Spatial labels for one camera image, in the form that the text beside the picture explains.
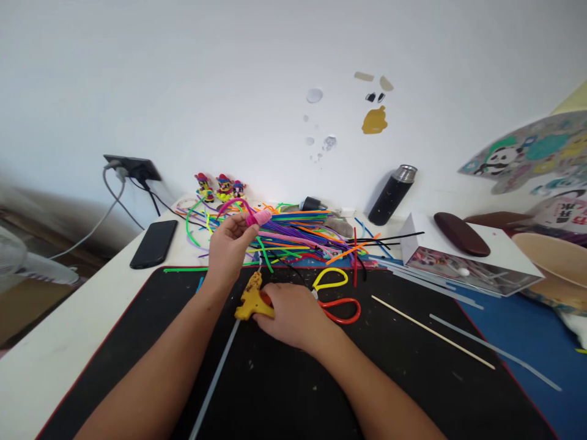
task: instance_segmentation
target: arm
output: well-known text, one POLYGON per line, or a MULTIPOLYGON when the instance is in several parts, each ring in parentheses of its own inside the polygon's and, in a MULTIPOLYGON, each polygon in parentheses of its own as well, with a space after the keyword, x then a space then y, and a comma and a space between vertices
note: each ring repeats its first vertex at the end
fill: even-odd
POLYGON ((316 358, 347 395, 366 439, 437 439, 426 413, 324 314, 312 293, 293 284, 268 284, 275 319, 255 314, 267 334, 316 358))
POLYGON ((161 439, 171 435, 202 364, 245 251, 259 227, 247 214, 227 218, 210 240, 210 269, 154 346, 114 387, 82 426, 77 440, 161 439))

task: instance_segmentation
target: yellow glue gun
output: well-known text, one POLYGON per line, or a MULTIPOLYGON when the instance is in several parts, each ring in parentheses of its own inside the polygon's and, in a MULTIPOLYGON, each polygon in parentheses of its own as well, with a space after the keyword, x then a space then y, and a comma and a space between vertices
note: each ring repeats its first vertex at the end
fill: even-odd
POLYGON ((261 298, 261 272, 255 272, 245 287, 240 300, 243 301, 243 305, 237 307, 237 311, 234 313, 234 317, 239 320, 248 321, 253 313, 260 313, 267 315, 270 318, 275 317, 275 310, 268 306, 263 298, 261 298))

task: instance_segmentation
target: white box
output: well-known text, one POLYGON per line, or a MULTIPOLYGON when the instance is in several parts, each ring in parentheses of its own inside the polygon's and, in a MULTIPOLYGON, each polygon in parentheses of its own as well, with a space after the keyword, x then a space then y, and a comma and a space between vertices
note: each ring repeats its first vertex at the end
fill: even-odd
POLYGON ((400 239, 404 265, 504 296, 512 295, 544 278, 501 229, 476 224, 469 226, 489 246, 491 254, 487 257, 473 257, 460 251, 438 228, 432 216, 410 214, 399 235, 422 231, 424 234, 400 239), (463 276, 463 269, 469 272, 468 276, 463 276))

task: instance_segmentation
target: black thermos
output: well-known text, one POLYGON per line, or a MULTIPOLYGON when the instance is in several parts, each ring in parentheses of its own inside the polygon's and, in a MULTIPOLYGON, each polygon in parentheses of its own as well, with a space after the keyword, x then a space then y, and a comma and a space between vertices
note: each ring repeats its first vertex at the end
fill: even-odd
POLYGON ((416 167, 401 165, 393 172, 369 213, 368 218, 371 223, 382 226, 389 221, 408 189, 414 183, 416 171, 418 171, 416 167))

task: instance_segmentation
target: smartphone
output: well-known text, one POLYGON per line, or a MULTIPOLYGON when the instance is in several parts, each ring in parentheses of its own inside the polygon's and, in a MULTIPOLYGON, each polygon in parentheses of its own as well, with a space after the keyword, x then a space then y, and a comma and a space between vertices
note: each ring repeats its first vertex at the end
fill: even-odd
POLYGON ((130 262, 131 269, 146 269, 163 263, 176 227, 177 220, 151 223, 130 262))

